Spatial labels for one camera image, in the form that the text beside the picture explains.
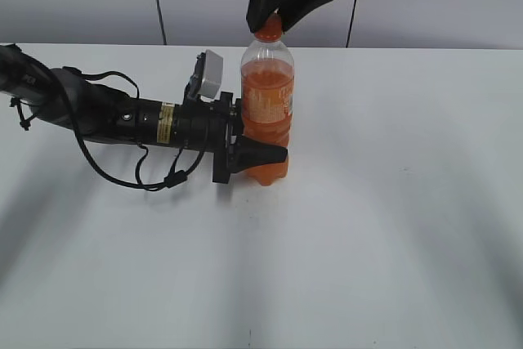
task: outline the plastic bottle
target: plastic bottle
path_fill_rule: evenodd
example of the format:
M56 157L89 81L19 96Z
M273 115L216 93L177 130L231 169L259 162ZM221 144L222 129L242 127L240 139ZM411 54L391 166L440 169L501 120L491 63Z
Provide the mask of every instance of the plastic bottle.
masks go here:
M244 135L255 141L288 146L293 118L294 60L280 41L281 19L273 14L256 32L244 53L242 74L242 118ZM287 176L285 163L250 168L247 174L269 186Z

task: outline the white tabletop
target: white tabletop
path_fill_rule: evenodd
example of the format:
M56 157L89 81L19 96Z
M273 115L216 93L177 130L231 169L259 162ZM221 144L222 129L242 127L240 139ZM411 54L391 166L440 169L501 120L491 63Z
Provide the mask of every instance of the white tabletop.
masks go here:
M204 49L22 48L174 102ZM244 49L213 49L239 93ZM522 347L523 51L293 54L291 164L268 188L212 184L210 156L177 189L118 188L2 97L0 347ZM132 180L136 147L90 147Z

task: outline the orange liquid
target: orange liquid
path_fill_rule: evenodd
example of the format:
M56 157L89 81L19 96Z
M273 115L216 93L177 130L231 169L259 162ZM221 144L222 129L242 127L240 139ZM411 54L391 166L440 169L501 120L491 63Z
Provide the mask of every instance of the orange liquid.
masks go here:
M242 67L242 118L244 135L283 147L288 146L293 119L294 70L284 61L253 60ZM262 186L287 176L288 159L250 168L246 172Z

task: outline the orange bottle cap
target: orange bottle cap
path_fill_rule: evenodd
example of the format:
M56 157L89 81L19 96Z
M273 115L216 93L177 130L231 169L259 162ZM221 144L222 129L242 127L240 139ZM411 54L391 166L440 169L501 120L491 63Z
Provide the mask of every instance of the orange bottle cap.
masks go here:
M254 37L264 43L274 43L280 40L283 34L281 17L278 14L272 14L265 25L254 34Z

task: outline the black cable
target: black cable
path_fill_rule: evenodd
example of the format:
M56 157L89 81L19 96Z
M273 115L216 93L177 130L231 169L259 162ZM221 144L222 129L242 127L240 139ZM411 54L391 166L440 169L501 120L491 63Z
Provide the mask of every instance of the black cable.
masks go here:
M94 158L92 157L91 153L89 152L89 149L85 145L85 141L83 140L83 135L80 132L80 126L78 125L78 120L76 119L76 115L74 113L73 106L71 105L71 101L69 100L69 97L67 96L67 92L60 82L60 80L42 63L40 63L38 60L34 59L31 56L25 55L25 58L28 60L29 63L32 65L37 66L52 82L52 84L58 88L58 94L61 96L62 101L64 102L65 109L67 110L67 113L69 115L69 119L71 121L71 128L73 129L74 137L76 138L76 142L78 143L78 147L83 153L83 156L91 165L91 167L95 170L96 173L98 173L101 177L106 179L107 181L110 181L111 183L114 183L118 186L127 187L127 188L133 188L134 190L144 190L147 188L159 188L164 186L164 182L162 183L155 183L155 184L149 184L149 185L140 185L131 183L129 181L123 181L119 180L116 177L112 177L110 174L105 172L102 168L98 166Z
M201 163L202 158L203 158L203 156L205 154L205 151L207 149L207 145L208 145L209 123L208 123L207 127L205 128L205 138L204 138L204 141L203 141L203 146L202 146L202 148L201 148L201 150L200 150L200 152L198 154L198 157L196 158L194 163L190 166L190 168L187 171L176 172L176 165L177 165L178 159L180 158L181 152L184 150L184 148L182 146L179 149L178 154L177 154L174 162L172 163L172 166L171 166L171 169L169 170L168 175L163 179L163 181L160 182L160 183L154 183L154 184L144 184L141 181L140 170L141 170L141 165L144 163L145 159L149 155L149 148L147 146L142 145L140 142L138 142L137 143L138 146L141 149L145 150L145 154L140 158L140 160L136 164L136 168L135 168L136 184L135 183L131 183L129 181L123 181L123 180L117 179L116 177L112 177L110 174L108 174L102 168L100 168L100 166L98 166L98 164L96 163L96 161L92 157L91 153L89 152L89 149L85 145L85 140L83 139L83 135L82 135L82 133L80 131L78 120L76 119L76 114L74 113L73 106L71 104L71 101L69 100L69 96L67 95L67 91L65 90L64 85L61 83L61 81L44 64L42 64L41 62L39 62L38 60L34 59L31 56L27 56L25 54L24 54L24 56L28 60L29 63L37 66L50 79L50 81L51 81L53 86L58 88L58 90L59 90L58 94L59 94L59 96L61 96L62 101L64 102L65 109L68 112L69 120L71 122L71 128L73 129L73 133L74 133L74 136L75 136L76 141L78 143L78 147L82 151L82 153L83 153L85 159L87 160L87 162L95 170L95 172L98 173L101 177L103 177L107 181L110 181L111 183L114 183L114 184L116 184L118 186L132 188L134 190L147 190L147 191L155 192L155 191L163 190L165 188L172 188L172 187L177 186L178 184L182 183L183 181L186 181L187 177ZM133 86L136 87L137 95L138 96L140 95L140 89L138 88L138 86L134 83L134 81L132 81L125 74L121 74L121 73L118 73L116 71L110 71L108 73L103 73L103 74L98 74L98 75L88 75L88 74L87 75L84 74L84 75L86 75L87 78L100 78L100 79L103 79L104 77L102 78L101 76L104 75L104 74L106 76L109 76L109 75L122 76L122 78L126 79Z
M156 11L158 12L160 29L162 30L163 45L167 45L167 36L165 35L165 27L163 26L162 7L160 6L160 0L156 0Z
M138 87L138 84L134 82L132 79L130 79L126 74L120 73L119 71L107 71L105 73L101 74L84 74L80 70L78 70L79 76L87 81L101 81L102 79L105 79L107 77L115 76L120 77L128 81L132 86L136 89L136 99L140 100L140 88Z
M352 14L351 14L351 23L349 24L349 33L346 36L346 44L345 48L349 47L349 44L351 43L351 36L352 36L352 26L354 25L354 19L356 14L356 4L358 0L354 0L354 3L352 4Z
M156 188L149 188L148 186L146 186L142 180L141 180L141 176L140 176L140 170L141 170L141 165L144 163L145 159L147 158L147 156L149 155L149 148L145 145L142 145L141 143L138 144L138 147L140 149L143 149L145 150L145 154L141 157L141 159L138 161L138 163L136 163L136 167L134 169L134 177L136 179L136 182L140 185L140 186L143 186L144 187L144 190L147 190L149 192L157 192L157 191L160 191L160 190L163 190L165 188L165 185L162 186L162 187L156 187Z
M31 122L37 118L39 114L42 113L42 111L45 109L46 105L49 101L44 102L41 105L30 105L28 103L23 102L18 97L12 97L11 98L11 105L10 107L16 107L16 111L18 112L18 117L20 118L20 126L25 130L28 131L29 127L31 127ZM22 105L27 105L33 108L37 108L37 110L34 111L34 113L26 118L24 116L24 111L22 110Z

